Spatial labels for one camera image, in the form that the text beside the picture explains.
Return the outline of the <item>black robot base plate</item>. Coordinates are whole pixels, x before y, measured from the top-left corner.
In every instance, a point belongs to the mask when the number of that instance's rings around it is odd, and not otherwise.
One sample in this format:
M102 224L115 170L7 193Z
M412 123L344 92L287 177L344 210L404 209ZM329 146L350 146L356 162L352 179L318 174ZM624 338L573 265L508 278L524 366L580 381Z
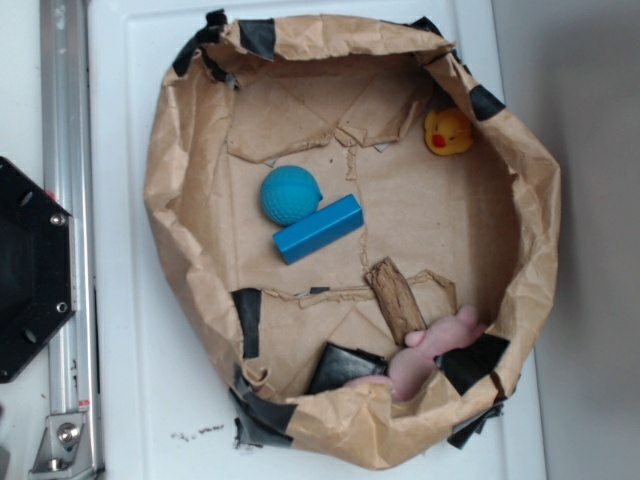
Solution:
M14 381L74 313L71 220L1 159L1 382Z

